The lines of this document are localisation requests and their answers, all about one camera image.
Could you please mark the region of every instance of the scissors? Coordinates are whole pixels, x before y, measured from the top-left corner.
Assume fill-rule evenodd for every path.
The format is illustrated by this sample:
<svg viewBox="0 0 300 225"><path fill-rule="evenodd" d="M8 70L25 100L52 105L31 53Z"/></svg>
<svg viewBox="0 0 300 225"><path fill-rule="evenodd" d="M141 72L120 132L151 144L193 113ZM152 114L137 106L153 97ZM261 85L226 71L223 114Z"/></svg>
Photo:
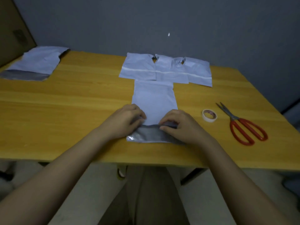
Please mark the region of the scissors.
<svg viewBox="0 0 300 225"><path fill-rule="evenodd" d="M265 141L268 139L268 135L267 133L261 128L259 127L258 125L254 124L253 122L249 121L249 120L246 120L246 119L243 119L243 118L239 118L237 116L234 116L227 108L226 106L224 106L223 103L220 102L220 104L222 106L220 106L219 104L218 107L220 109L222 109L229 117L230 117L230 130L232 132L232 135L234 136L234 138L240 142L241 144L243 145L253 145L255 142L254 140L238 125L238 123L235 121L235 120L238 120L243 126L245 126L251 133L253 133L254 136L256 136L256 138L258 140L261 140L261 141ZM254 126L255 128L257 128L263 135L260 136L250 125ZM237 135L236 133L234 132L233 130L233 126L235 126L238 131L248 140L248 142L245 142L243 140L241 140Z"/></svg>

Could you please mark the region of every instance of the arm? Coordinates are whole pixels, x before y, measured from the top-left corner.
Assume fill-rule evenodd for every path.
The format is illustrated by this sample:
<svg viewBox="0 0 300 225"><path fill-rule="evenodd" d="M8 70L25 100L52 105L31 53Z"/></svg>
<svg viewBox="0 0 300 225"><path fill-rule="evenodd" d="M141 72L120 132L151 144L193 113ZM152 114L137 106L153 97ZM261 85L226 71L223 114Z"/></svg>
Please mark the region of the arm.
<svg viewBox="0 0 300 225"><path fill-rule="evenodd" d="M140 116L146 118L135 104L114 112L102 125L1 201L0 224L49 223L103 145L133 132L144 120L137 119Z"/></svg>
<svg viewBox="0 0 300 225"><path fill-rule="evenodd" d="M255 183L235 164L219 143L189 114L168 112L160 121L178 123L177 129L160 128L175 138L197 145L205 155L223 198L237 224L290 224L287 218Z"/></svg>

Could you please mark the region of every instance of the tape roll core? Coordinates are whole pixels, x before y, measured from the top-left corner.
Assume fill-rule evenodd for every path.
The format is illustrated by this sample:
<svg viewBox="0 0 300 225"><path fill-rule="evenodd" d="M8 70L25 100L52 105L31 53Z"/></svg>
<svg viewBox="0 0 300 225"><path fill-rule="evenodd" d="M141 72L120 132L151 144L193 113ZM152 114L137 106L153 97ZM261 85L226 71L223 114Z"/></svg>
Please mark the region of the tape roll core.
<svg viewBox="0 0 300 225"><path fill-rule="evenodd" d="M205 113L212 115L212 118L206 117ZM217 114L210 109L204 109L202 111L202 118L207 122L214 122L217 119L217 117L218 117Z"/></svg>

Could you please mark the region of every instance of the person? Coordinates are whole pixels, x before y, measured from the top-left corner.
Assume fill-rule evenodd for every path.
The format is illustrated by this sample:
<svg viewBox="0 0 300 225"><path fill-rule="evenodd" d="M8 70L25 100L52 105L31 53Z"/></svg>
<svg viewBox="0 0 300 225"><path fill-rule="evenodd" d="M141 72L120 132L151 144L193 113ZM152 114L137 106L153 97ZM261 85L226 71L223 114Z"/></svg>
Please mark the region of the person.
<svg viewBox="0 0 300 225"><path fill-rule="evenodd" d="M110 140L133 132L146 119L135 104L115 111L99 127L65 151L0 203L0 224L47 224L93 158ZM177 129L163 126L178 123ZM160 129L196 147L205 155L212 175L237 224L289 224L287 218L233 162L216 139L192 116L171 110ZM164 167L128 166L127 182L99 224L189 224L176 187Z"/></svg>

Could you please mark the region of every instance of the white tape roll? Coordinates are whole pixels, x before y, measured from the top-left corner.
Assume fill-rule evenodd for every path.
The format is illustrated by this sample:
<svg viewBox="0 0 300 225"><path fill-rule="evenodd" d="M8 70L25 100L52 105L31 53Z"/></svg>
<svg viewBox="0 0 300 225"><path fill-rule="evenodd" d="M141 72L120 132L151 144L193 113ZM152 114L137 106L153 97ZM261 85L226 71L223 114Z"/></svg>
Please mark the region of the white tape roll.
<svg viewBox="0 0 300 225"><path fill-rule="evenodd" d="M206 117L205 113L211 114L212 118ZM205 110L202 111L202 117L207 122L214 122L217 119L218 116L214 111L212 111L210 109L205 109Z"/></svg>

